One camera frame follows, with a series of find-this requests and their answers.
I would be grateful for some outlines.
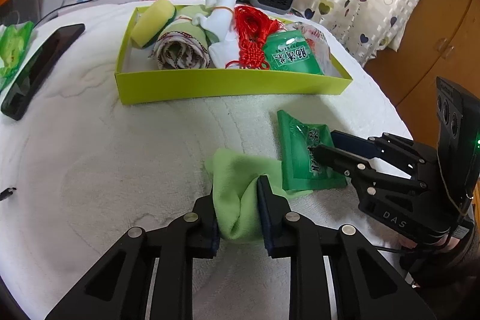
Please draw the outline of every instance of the green packet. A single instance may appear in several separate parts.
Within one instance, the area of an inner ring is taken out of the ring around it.
[[[15,77],[25,58],[34,24],[27,22],[19,29],[8,26],[0,37],[0,91]]]
[[[313,149],[324,144],[334,146],[327,125],[301,123],[284,110],[277,112],[282,145],[284,190],[324,190],[345,187],[345,176],[318,164]]]
[[[273,71],[323,75],[315,55],[299,30],[270,34],[263,45],[263,52]]]

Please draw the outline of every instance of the yellow sponge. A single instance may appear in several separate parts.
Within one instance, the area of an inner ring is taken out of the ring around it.
[[[175,15],[170,0],[156,0],[138,19],[130,37],[139,47],[145,46]]]

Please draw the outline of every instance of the red tassel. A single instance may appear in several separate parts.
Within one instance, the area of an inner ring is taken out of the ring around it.
[[[237,63],[240,68],[270,69],[262,48],[267,37],[282,28],[282,23],[249,6],[235,7],[235,23],[239,36],[240,58],[238,61],[229,62],[225,68]]]

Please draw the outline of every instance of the white tablecloth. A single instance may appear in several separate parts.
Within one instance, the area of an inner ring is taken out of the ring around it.
[[[18,188],[0,203],[0,275],[32,320],[43,319],[129,227],[158,228],[190,211],[210,190],[202,167],[217,148],[280,158],[277,110],[361,137],[383,131],[410,137],[376,83],[321,26],[353,77],[341,95],[123,106],[113,72],[138,5],[145,3],[91,7],[40,27],[28,56],[60,26],[85,23],[86,31],[23,119],[0,118],[0,189]],[[397,172],[386,163],[377,167]],[[373,243],[394,245],[395,233],[357,205],[351,186],[291,202],[317,224],[351,223]],[[289,261],[268,258],[262,243],[222,242],[216,259],[194,263],[194,318],[286,318],[289,273]]]

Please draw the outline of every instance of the black phone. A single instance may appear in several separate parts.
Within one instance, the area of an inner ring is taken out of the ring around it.
[[[72,24],[59,28],[48,37],[15,78],[0,111],[16,121],[21,119],[59,58],[84,31],[83,23]]]

